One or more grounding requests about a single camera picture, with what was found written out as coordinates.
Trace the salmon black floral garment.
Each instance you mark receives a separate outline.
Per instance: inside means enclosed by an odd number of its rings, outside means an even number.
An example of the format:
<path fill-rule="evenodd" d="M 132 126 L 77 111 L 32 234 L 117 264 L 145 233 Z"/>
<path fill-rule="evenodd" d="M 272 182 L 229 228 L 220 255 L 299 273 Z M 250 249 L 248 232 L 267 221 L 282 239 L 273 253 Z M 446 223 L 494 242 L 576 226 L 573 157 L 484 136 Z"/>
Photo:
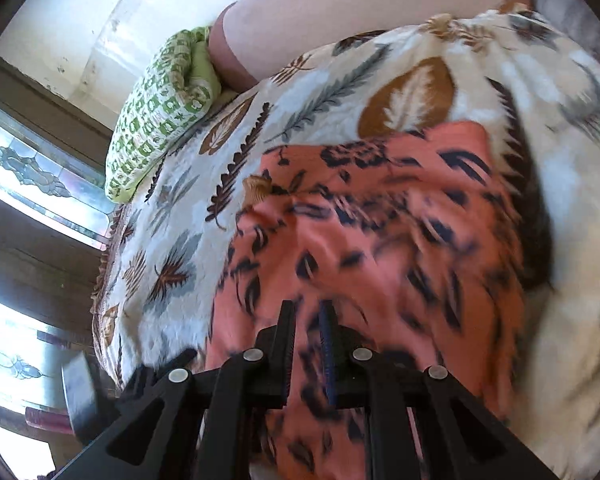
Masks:
<path fill-rule="evenodd" d="M 514 218 L 475 122 L 263 154 L 216 288 L 206 364 L 249 348 L 285 302 L 296 306 L 288 404 L 262 437 L 280 478 L 364 477 L 362 415 L 324 396 L 322 304 L 370 348 L 444 366 L 506 415 L 524 312 Z"/>

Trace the stained glass door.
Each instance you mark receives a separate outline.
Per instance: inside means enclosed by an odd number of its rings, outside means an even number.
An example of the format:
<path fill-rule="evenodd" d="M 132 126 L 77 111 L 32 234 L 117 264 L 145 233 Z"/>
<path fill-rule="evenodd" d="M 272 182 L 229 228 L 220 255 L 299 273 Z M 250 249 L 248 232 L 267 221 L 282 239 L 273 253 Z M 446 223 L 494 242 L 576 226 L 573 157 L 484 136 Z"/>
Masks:
<path fill-rule="evenodd" d="M 0 58 L 0 304 L 88 336 L 110 132 Z"/>

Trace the green checkered pillow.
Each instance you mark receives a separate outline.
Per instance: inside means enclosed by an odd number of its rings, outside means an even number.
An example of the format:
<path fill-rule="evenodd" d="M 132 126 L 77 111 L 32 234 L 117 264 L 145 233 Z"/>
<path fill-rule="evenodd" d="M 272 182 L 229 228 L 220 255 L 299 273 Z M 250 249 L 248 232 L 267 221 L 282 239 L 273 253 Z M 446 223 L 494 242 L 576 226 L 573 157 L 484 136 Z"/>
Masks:
<path fill-rule="evenodd" d="M 221 93 L 209 54 L 211 28 L 171 36 L 134 84 L 118 116 L 106 156 L 104 192 L 128 202 L 140 181 Z"/>

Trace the leaf print fleece blanket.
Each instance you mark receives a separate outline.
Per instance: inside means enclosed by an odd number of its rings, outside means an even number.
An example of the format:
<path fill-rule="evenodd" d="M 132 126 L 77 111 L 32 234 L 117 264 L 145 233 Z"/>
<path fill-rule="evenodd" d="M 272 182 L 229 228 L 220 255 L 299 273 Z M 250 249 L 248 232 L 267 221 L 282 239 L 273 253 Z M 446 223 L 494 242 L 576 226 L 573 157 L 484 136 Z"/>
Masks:
<path fill-rule="evenodd" d="M 97 359 L 134 370 L 192 352 L 263 154 L 422 132 L 486 130 L 515 214 L 522 330 L 502 422 L 557 477 L 600 473 L 600 64 L 527 11 L 440 14 L 303 53 L 172 145 L 122 203 L 93 308 Z"/>

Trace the pink bolster cushion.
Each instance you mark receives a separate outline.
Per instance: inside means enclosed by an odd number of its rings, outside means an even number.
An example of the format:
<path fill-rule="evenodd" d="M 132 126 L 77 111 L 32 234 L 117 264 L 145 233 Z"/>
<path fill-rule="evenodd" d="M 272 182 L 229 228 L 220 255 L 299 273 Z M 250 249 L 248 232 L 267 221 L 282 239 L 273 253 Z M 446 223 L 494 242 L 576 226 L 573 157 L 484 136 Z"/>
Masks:
<path fill-rule="evenodd" d="M 239 0 L 212 25 L 209 51 L 224 82 L 244 92 L 324 44 L 440 13 L 472 18 L 514 2 L 532 0 Z"/>

